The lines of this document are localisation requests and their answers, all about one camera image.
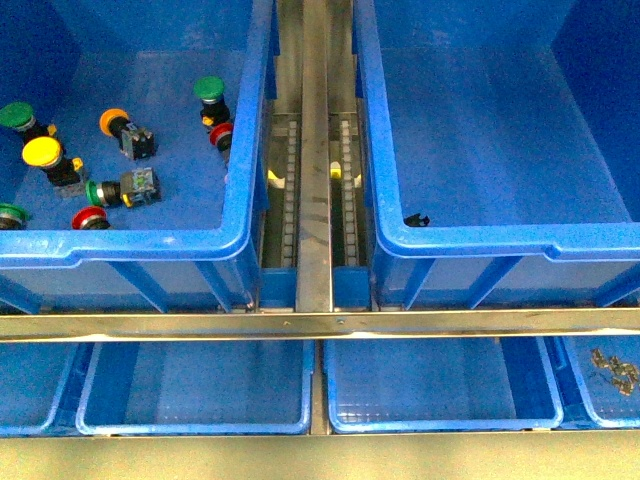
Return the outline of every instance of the blue plastic bin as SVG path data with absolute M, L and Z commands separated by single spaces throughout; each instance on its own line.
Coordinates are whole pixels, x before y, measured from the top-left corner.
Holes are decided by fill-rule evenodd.
M 636 303 L 640 9 L 355 0 L 354 18 L 377 301 Z
M 0 436 L 77 435 L 91 345 L 0 345 Z
M 313 342 L 107 343 L 76 425 L 86 435 L 301 434 Z
M 562 405 L 541 339 L 330 341 L 339 433 L 554 428 Z
M 58 198 L 0 128 L 0 202 L 32 214 L 0 238 L 0 302 L 43 310 L 207 310 L 252 305 L 260 275 L 259 219 L 268 100 L 278 54 L 273 0 L 4 0 L 0 105 L 26 101 L 53 122 L 91 179 L 153 167 L 162 201 L 109 209 L 110 231 L 71 231 L 83 197 Z M 219 75 L 234 119 L 227 171 L 193 93 Z M 136 163 L 98 128 L 110 107 L 155 133 L 155 157 Z
M 613 375 L 591 360 L 594 349 L 610 358 L 640 367 L 640 338 L 555 337 L 547 339 L 562 403 L 564 429 L 640 427 L 640 391 L 622 395 L 611 383 Z

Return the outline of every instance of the stainless steel bar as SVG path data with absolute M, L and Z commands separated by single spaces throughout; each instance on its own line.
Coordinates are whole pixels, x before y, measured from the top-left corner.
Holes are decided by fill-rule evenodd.
M 638 478 L 640 431 L 0 440 L 2 478 Z
M 0 317 L 1 342 L 640 335 L 640 308 Z
M 327 4 L 305 1 L 302 12 L 302 152 L 298 228 L 297 312 L 331 312 L 331 185 L 327 96 Z M 329 431 L 322 345 L 316 344 L 311 434 Z

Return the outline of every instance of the yellow push button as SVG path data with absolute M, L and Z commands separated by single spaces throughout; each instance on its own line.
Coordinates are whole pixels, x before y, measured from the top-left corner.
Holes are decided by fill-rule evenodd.
M 22 149 L 22 159 L 31 167 L 51 167 L 57 163 L 61 154 L 60 142 L 51 137 L 34 138 Z

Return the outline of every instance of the green push button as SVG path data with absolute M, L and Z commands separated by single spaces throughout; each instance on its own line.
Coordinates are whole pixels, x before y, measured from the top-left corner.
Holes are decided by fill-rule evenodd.
M 24 208 L 11 203 L 0 203 L 0 214 L 8 215 L 22 222 L 26 222 L 31 217 Z
M 25 102 L 13 102 L 0 109 L 0 125 L 7 128 L 20 128 L 33 117 L 33 108 Z
M 193 86 L 200 100 L 216 100 L 224 93 L 224 82 L 220 77 L 202 77 Z

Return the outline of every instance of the metal rail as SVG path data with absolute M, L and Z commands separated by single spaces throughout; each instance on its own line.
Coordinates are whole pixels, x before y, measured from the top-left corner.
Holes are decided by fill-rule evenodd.
M 0 440 L 6 479 L 638 478 L 640 431 Z
M 0 342 L 640 335 L 639 308 L 253 314 L 18 315 Z

